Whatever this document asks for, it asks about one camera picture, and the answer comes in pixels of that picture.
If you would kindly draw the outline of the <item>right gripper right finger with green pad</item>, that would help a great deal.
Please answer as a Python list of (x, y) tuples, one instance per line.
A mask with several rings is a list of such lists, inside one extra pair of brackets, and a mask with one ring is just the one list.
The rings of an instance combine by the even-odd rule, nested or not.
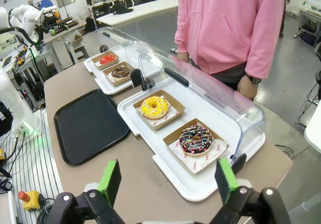
[(268, 187), (258, 192), (238, 184), (226, 158), (217, 159), (215, 180), (223, 206), (210, 223), (238, 223), (243, 216), (254, 223), (291, 223), (278, 190)]

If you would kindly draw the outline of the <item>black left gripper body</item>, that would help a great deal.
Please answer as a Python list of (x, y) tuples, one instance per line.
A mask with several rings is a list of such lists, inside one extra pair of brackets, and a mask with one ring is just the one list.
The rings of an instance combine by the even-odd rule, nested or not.
[(56, 35), (69, 29), (67, 23), (63, 22), (56, 7), (42, 8), (41, 29), (45, 34)]

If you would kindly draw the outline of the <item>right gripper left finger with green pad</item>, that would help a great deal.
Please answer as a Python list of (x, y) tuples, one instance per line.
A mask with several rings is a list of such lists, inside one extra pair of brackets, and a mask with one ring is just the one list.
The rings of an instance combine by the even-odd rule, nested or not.
[(109, 161), (98, 186), (74, 196), (60, 193), (45, 219), (45, 223), (122, 223), (113, 206), (121, 183), (118, 160)]

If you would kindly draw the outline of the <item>person left hand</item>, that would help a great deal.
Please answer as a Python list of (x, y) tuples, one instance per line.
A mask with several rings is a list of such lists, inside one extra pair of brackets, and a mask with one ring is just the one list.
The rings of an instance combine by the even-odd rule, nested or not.
[(237, 91), (247, 99), (253, 100), (257, 95), (259, 83), (257, 79), (245, 75), (239, 81)]

